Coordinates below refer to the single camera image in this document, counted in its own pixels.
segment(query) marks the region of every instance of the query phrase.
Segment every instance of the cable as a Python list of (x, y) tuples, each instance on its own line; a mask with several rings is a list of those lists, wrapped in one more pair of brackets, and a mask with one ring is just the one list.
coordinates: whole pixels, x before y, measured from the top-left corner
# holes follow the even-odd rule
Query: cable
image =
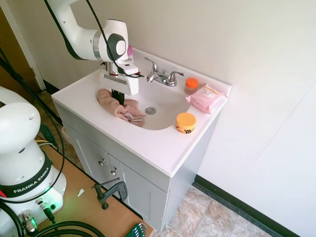
[(46, 141), (46, 140), (36, 140), (36, 142), (49, 142), (49, 141)]
[(46, 108), (41, 104), (40, 99), (36, 96), (36, 94), (29, 88), (29, 86), (24, 82), (23, 78), (21, 77), (21, 75), (19, 75), (14, 68), (11, 66), (11, 64), (9, 63), (8, 59), (6, 58), (4, 52), (2, 51), (2, 49), (0, 48), (0, 53), (2, 54), (4, 60), (0, 57), (0, 66), (2, 66), (9, 74), (10, 76), (15, 79), (16, 81), (18, 81), (41, 105), (41, 107), (43, 108), (43, 110), (45, 111), (45, 113), (48, 115), (50, 121), (53, 123), (57, 134), (59, 136), (60, 142), (61, 142), (61, 146), (62, 146), (62, 155), (63, 155), (63, 161), (59, 170), (59, 173), (55, 179), (55, 181), (52, 183), (52, 185), (43, 193), (37, 195), (34, 198), (28, 199), (28, 200), (24, 200), (24, 201), (10, 201), (10, 200), (4, 200), (2, 198), (0, 198), (0, 201), (2, 202), (7, 202), (7, 203), (25, 203), (25, 202), (29, 202), (29, 201), (33, 201), (35, 199), (40, 198), (41, 196), (43, 196), (44, 194), (46, 194), (47, 192), (49, 192), (49, 190), (54, 187), (54, 185), (57, 183), (60, 175), (62, 174), (63, 168), (64, 168), (64, 164), (65, 164), (65, 145), (64, 145), (64, 141), (62, 138), (62, 135), (60, 134), (59, 129), (57, 128), (56, 123), (54, 122), (53, 118), (51, 117), (51, 115), (47, 112)]
[(32, 235), (32, 237), (44, 237), (43, 234), (45, 234), (46, 232), (51, 231), (51, 230), (53, 230), (55, 228), (65, 227), (65, 226), (79, 226), (79, 227), (83, 227), (83, 228), (93, 232), (98, 237), (105, 237), (104, 234), (102, 234), (97, 228), (95, 228), (92, 225), (89, 225), (87, 223), (80, 222), (80, 221), (64, 221), (64, 222), (60, 222), (60, 223), (57, 223), (57, 224), (53, 224), (53, 225), (48, 226), (45, 229), (35, 233), (34, 235)]
[(53, 224), (56, 224), (54, 214), (53, 214), (53, 212), (51, 211), (50, 207), (49, 207), (49, 206), (46, 206), (43, 211), (44, 211), (46, 217), (47, 217)]
[(52, 148), (55, 148), (55, 147), (54, 147), (54, 144), (52, 144), (52, 143), (50, 143), (50, 142), (41, 143), (41, 144), (39, 144), (39, 147), (44, 146), (44, 145), (50, 145)]
[[(86, 2), (87, 2), (87, 4), (88, 4), (89, 7), (90, 7), (90, 10), (92, 11), (92, 14), (93, 14), (93, 16), (94, 16), (96, 22), (98, 23), (98, 26), (99, 26), (99, 28), (100, 28), (101, 34), (102, 34), (102, 36), (103, 36), (103, 38), (104, 38), (104, 41), (105, 41), (105, 43), (106, 43), (106, 45), (107, 45), (107, 50), (108, 50), (108, 52), (110, 53), (112, 62), (115, 64), (115, 66), (116, 66), (118, 69), (121, 68), (121, 67), (119, 67), (119, 66), (117, 65), (116, 61), (114, 60), (113, 54), (112, 54), (111, 49), (110, 49), (110, 47), (109, 47), (108, 40), (107, 40), (107, 38), (105, 37), (104, 31), (103, 31), (102, 26), (101, 26), (100, 21), (99, 21), (99, 18), (98, 18), (97, 15), (95, 14), (94, 9), (93, 9), (93, 7), (92, 7), (90, 1), (89, 1), (89, 0), (86, 0)], [(140, 75), (140, 74), (137, 75), (137, 76), (135, 76), (135, 77), (133, 77), (132, 75), (128, 75), (126, 72), (124, 72), (124, 74), (125, 74), (126, 76), (130, 77), (130, 78), (143, 78), (143, 77), (144, 77), (143, 75)]]
[(59, 236), (59, 235), (76, 235), (76, 236), (83, 236), (83, 237), (92, 237), (92, 235), (80, 231), (80, 230), (61, 230), (61, 231), (54, 231), (48, 234), (45, 234), (40, 237), (53, 237), (53, 236)]
[(0, 201), (0, 209), (10, 216), (10, 218), (13, 220), (15, 227), (18, 231), (18, 236), (23, 237), (24, 236), (23, 226), (19, 217), (15, 214), (15, 212), (12, 211), (11, 208), (5, 205), (5, 203), (3, 203), (2, 201)]

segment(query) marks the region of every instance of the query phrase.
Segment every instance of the sink drain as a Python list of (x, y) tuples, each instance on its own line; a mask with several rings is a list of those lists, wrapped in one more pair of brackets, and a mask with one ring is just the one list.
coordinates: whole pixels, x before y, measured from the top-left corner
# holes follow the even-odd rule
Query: sink drain
[(148, 115), (154, 115), (156, 113), (156, 109), (154, 107), (148, 107), (145, 109), (145, 113)]

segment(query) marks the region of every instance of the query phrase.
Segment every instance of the orange lid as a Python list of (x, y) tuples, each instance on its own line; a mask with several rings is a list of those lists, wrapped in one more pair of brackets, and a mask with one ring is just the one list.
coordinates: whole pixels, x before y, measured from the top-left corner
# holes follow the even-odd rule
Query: orange lid
[(196, 117), (190, 113), (180, 113), (177, 116), (177, 126), (183, 129), (192, 129), (196, 125)]
[(198, 80), (195, 78), (188, 78), (186, 80), (186, 86), (189, 88), (197, 88), (198, 86)]

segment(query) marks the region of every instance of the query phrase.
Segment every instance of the white wall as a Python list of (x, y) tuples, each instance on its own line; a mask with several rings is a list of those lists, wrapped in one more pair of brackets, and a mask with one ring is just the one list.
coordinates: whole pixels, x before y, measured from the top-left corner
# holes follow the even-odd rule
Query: white wall
[[(134, 47), (233, 85), (199, 175), (314, 236), (315, 1), (91, 1)], [(8, 3), (45, 80), (63, 88), (98, 67), (68, 54), (43, 0)], [(73, 10), (96, 28), (85, 1)]]

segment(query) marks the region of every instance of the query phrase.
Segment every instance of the chrome faucet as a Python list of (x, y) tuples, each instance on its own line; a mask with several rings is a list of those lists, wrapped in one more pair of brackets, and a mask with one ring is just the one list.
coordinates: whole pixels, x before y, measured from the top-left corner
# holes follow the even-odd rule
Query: chrome faucet
[(153, 82), (153, 80), (158, 81), (161, 84), (167, 85), (167, 86), (176, 86), (177, 85), (177, 80), (176, 80), (176, 76), (175, 74), (179, 74), (181, 76), (185, 76), (184, 73), (180, 73), (180, 72), (172, 72), (170, 73), (170, 75), (166, 75), (165, 71), (163, 71), (162, 73), (158, 71), (158, 66), (157, 64), (150, 60), (149, 58), (145, 57), (144, 59), (152, 62), (153, 64), (153, 68), (152, 68), (152, 72), (147, 76), (147, 81), (148, 82)]

